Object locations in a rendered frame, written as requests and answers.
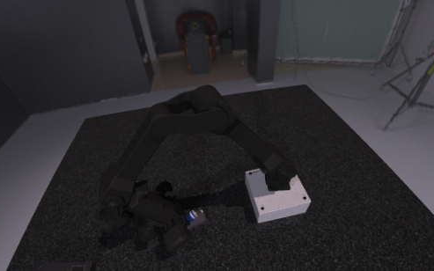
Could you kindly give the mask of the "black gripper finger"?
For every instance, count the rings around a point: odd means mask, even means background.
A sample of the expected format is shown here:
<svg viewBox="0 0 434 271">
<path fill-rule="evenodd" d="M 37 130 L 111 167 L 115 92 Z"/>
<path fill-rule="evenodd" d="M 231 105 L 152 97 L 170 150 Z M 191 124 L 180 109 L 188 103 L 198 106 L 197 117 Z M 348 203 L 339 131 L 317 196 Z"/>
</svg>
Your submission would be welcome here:
<svg viewBox="0 0 434 271">
<path fill-rule="evenodd" d="M 186 226 L 190 225 L 189 221 L 186 219 L 186 217 L 183 214 L 180 215 L 180 219 L 182 223 L 184 223 Z"/>
<path fill-rule="evenodd" d="M 186 215 L 183 208 L 180 205 L 180 202 L 176 196 L 172 196 L 173 206 L 176 211 L 175 215 L 180 216 L 181 214 Z"/>
</svg>

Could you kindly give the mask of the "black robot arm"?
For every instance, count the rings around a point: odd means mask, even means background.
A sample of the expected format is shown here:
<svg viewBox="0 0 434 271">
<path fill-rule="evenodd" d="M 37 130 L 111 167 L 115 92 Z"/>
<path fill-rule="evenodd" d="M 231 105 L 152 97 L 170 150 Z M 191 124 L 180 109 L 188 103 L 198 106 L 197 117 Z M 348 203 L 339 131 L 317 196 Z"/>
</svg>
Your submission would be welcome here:
<svg viewBox="0 0 434 271">
<path fill-rule="evenodd" d="M 188 109 L 194 114 L 181 114 Z M 291 179 L 298 173 L 294 165 L 275 145 L 265 143 L 241 121 L 215 87 L 203 85 L 153 105 L 119 160 L 102 173 L 99 203 L 105 207 L 96 212 L 102 228 L 107 233 L 117 232 L 137 214 L 140 238 L 151 241 L 157 227 L 164 224 L 144 221 L 144 216 L 155 210 L 158 199 L 149 191 L 147 180 L 136 182 L 136 178 L 168 135 L 207 131 L 229 136 L 254 155 L 269 192 L 291 189 Z"/>
</svg>

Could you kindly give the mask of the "blue and white battery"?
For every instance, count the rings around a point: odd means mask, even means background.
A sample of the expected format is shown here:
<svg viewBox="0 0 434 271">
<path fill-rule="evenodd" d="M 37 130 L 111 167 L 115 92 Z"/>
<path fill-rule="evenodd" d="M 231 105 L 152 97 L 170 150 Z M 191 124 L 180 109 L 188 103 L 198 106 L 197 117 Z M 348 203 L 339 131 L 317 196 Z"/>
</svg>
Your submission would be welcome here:
<svg viewBox="0 0 434 271">
<path fill-rule="evenodd" d="M 193 220 L 195 220 L 198 215 L 194 210 L 190 211 L 188 214 L 185 215 L 186 219 L 191 223 Z"/>
</svg>

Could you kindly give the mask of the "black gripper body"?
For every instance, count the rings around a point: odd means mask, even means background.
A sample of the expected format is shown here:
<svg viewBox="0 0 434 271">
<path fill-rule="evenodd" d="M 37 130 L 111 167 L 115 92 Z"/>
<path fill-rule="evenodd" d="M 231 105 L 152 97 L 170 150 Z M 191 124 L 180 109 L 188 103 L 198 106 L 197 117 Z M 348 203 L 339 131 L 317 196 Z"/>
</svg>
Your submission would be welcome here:
<svg viewBox="0 0 434 271">
<path fill-rule="evenodd" d="M 163 234 L 164 244 L 168 252 L 174 253 L 185 245 L 191 236 L 188 227 L 182 223 L 179 216 L 175 215 L 172 198 L 165 196 L 165 193 L 172 191 L 172 185 L 168 181 L 162 181 L 151 190 L 157 196 L 158 201 L 153 213 L 144 216 L 144 221 L 154 220 L 165 225 L 169 231 Z"/>
</svg>

